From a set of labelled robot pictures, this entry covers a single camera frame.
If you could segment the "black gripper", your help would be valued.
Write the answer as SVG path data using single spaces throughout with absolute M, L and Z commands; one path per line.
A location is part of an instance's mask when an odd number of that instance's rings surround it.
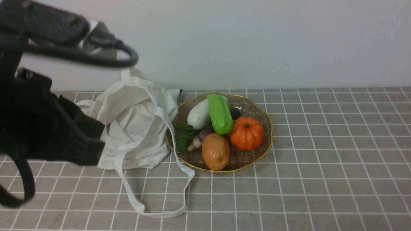
M 96 166 L 105 125 L 58 97 L 44 75 L 19 69 L 1 77 L 1 151 L 9 156 Z

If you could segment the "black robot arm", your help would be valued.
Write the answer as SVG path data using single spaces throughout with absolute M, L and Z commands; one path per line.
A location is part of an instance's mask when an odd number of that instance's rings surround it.
M 23 54 L 110 68 L 138 56 L 102 22 L 33 0 L 1 1 L 1 150 L 16 162 L 97 165 L 104 125 L 53 94 L 49 77 L 19 68 Z

